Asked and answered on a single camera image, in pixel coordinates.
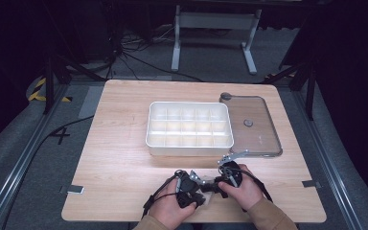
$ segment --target gray carpet floor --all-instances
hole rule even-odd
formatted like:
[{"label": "gray carpet floor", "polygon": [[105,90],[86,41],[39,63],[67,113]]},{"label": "gray carpet floor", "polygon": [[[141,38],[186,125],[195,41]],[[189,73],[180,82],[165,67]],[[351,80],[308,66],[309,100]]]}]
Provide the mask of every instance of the gray carpet floor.
[{"label": "gray carpet floor", "polygon": [[[158,38],[142,51],[128,52],[113,64],[110,79],[195,81],[253,83],[264,79],[267,74],[279,72],[282,61],[298,30],[258,30],[252,45],[252,54],[258,74],[248,73],[241,42],[246,32],[219,32],[188,30],[181,37],[181,59],[179,71],[170,71],[173,43],[172,37]],[[137,43],[129,45],[132,49]],[[91,63],[87,67],[101,65]],[[107,70],[98,73],[105,77]],[[324,223],[301,223],[300,229],[350,229],[335,197],[330,178],[320,161],[318,147],[301,112],[299,99],[304,100],[305,88],[292,92],[287,88],[289,79],[274,83],[280,93],[297,140],[309,166],[311,176],[321,184],[317,191],[327,213]],[[75,75],[67,87],[65,96],[72,97],[70,103],[59,103],[42,136],[64,124],[94,115],[101,96],[102,82],[92,81],[86,76]],[[44,102],[32,101],[0,134],[0,191],[10,175],[17,159],[21,156],[44,110]],[[341,180],[355,209],[361,229],[368,229],[368,189],[360,178],[340,142],[328,110],[322,101],[320,89],[316,88],[311,122],[320,134],[322,148],[335,164]],[[92,120],[88,119],[67,126],[69,137],[58,144],[57,137],[49,137],[36,152],[35,158],[21,183],[13,206],[3,207],[0,214],[0,229],[130,229],[134,223],[127,222],[68,222],[61,218],[66,195],[59,192],[61,186],[71,183],[78,165],[81,151]]]}]

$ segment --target brown sleeve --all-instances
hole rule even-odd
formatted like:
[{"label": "brown sleeve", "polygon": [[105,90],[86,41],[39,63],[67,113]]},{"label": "brown sleeve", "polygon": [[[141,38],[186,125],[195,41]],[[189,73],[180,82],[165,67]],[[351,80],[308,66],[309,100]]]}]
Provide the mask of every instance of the brown sleeve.
[{"label": "brown sleeve", "polygon": [[169,230],[163,223],[159,222],[156,218],[145,215],[142,220],[137,224],[134,230]]},{"label": "brown sleeve", "polygon": [[276,205],[263,198],[247,210],[259,230],[297,229],[295,223]]}]

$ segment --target table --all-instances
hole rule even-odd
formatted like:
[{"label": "table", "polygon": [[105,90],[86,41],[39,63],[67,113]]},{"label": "table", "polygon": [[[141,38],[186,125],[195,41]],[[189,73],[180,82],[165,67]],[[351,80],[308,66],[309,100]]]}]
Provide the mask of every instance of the table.
[{"label": "table", "polygon": [[[153,102],[217,102],[222,92],[265,99],[283,154],[276,158],[243,158],[266,185],[274,203],[295,222],[326,219],[302,152],[277,89],[272,85],[109,80],[103,89],[89,130],[73,185],[84,192],[68,195],[62,217],[71,221],[138,221],[143,205],[176,170],[195,170],[200,176],[218,174],[215,157],[152,156],[146,145],[150,104]],[[188,222],[243,222],[248,216],[232,198],[213,195]]]}]

